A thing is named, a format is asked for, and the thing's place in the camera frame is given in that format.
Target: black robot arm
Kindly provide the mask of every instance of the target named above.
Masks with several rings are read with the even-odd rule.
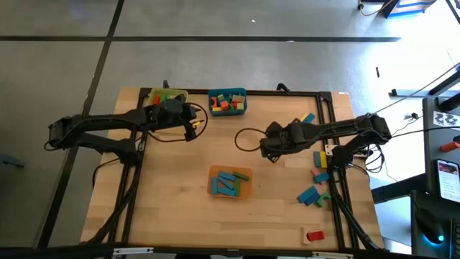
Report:
[[[100,153],[113,152],[122,163],[133,164],[138,159],[133,140],[111,140],[86,132],[114,129],[154,132],[183,126],[184,140],[190,141],[196,138],[195,128],[190,121],[196,118],[196,112],[199,111],[179,99],[168,99],[161,104],[133,109],[124,114],[64,117],[48,127],[50,135],[47,144],[52,147],[51,150],[81,146],[93,148]]]

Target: red block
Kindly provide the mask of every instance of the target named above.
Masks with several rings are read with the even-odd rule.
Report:
[[[324,239],[324,232],[322,232],[322,231],[309,232],[307,234],[307,238],[310,241],[323,240]]]
[[[221,107],[223,110],[229,109],[229,103],[227,101],[221,101]]]
[[[213,105],[211,106],[211,108],[217,107],[217,97],[211,97],[211,101],[212,101],[212,103],[213,103]]]
[[[156,96],[155,99],[153,100],[154,104],[160,104],[160,97]]]

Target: white cord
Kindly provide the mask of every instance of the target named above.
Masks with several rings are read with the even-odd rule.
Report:
[[[380,110],[374,112],[374,114],[377,114],[377,113],[383,111],[384,109],[389,108],[389,107],[391,107],[391,106],[397,104],[398,102],[400,102],[400,101],[402,101],[402,100],[405,100],[405,99],[407,99],[407,98],[409,98],[409,97],[411,97],[411,96],[417,94],[418,92],[422,91],[423,89],[429,87],[432,83],[436,82],[438,79],[440,79],[441,77],[445,76],[450,70],[456,68],[458,65],[460,65],[460,62],[457,63],[456,65],[454,65],[453,67],[449,68],[446,72],[444,72],[442,75],[438,76],[435,80],[431,81],[431,82],[430,82],[429,84],[427,84],[426,86],[424,86],[424,87],[418,89],[417,91],[415,91],[415,92],[409,94],[409,95],[406,96],[406,97],[402,97],[401,99],[395,101],[394,103],[391,103],[391,104],[389,104],[389,105],[387,105],[387,106],[381,108]]]

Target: wooden tabletop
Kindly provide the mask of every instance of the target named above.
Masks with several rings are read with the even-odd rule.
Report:
[[[114,113],[134,109],[138,94],[139,88],[122,88]],[[333,93],[332,96],[336,120],[353,118],[349,95]],[[188,100],[207,107],[207,95],[191,94]],[[310,172],[314,166],[313,151],[322,150],[321,142],[300,153],[284,155],[275,164],[262,158],[260,151],[246,153],[234,144],[235,134],[244,127],[265,130],[273,121],[285,126],[306,112],[317,114],[316,100],[297,96],[248,96],[247,101],[248,109],[243,116],[209,115],[206,131],[192,142],[161,143],[148,139],[129,243],[153,247],[337,249],[331,202],[326,201],[324,207],[318,208],[296,200],[313,185]],[[318,124],[318,117],[313,123]],[[183,129],[167,129],[155,135],[167,140],[183,138],[183,133]],[[129,131],[111,130],[109,137],[128,138]],[[258,132],[243,132],[238,143],[250,149],[258,146],[262,137]],[[115,157],[104,154],[101,162]],[[251,168],[254,175],[250,199],[210,196],[206,187],[211,165]],[[113,163],[99,170],[82,241],[93,237],[112,213],[122,168],[123,165]],[[353,168],[348,169],[346,175],[354,215],[372,240],[382,247],[368,178]],[[320,194],[328,191],[327,184],[315,186]],[[346,220],[343,215],[341,218],[345,243],[350,247]],[[123,215],[120,222],[116,240],[121,239]],[[326,239],[304,245],[302,227],[323,230]]]

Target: blue block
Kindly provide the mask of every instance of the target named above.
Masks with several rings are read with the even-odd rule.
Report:
[[[320,183],[322,181],[327,181],[327,180],[329,180],[328,173],[322,173],[322,174],[318,174],[317,176],[315,176],[315,183]]]
[[[310,113],[304,120],[302,123],[311,123],[313,121],[313,119],[315,119],[315,115]]]
[[[315,201],[318,201],[321,198],[321,195],[319,195],[318,192],[315,192],[312,196],[308,197],[306,201],[304,202],[307,206],[310,206],[310,204],[314,203]]]
[[[211,179],[211,189],[212,189],[213,195],[217,195],[217,177],[214,177]]]
[[[218,187],[217,191],[221,194],[225,194],[228,196],[235,196],[235,191],[230,190],[229,188],[224,188],[224,187]]]
[[[225,180],[224,178],[222,177],[219,177],[218,180],[223,183],[225,186],[227,186],[227,188],[233,190],[233,186],[227,181]]]
[[[321,167],[321,154],[319,153],[319,151],[313,152],[313,158],[315,160],[315,166],[317,168],[320,168]]]
[[[219,177],[225,178],[225,179],[230,180],[230,181],[235,181],[235,179],[236,179],[236,176],[234,176],[234,175],[232,175],[230,173],[225,173],[223,171],[219,171],[218,175],[219,175]]]
[[[304,191],[301,195],[297,197],[297,200],[302,203],[312,196],[314,193],[318,193],[315,186],[311,186],[307,191]]]

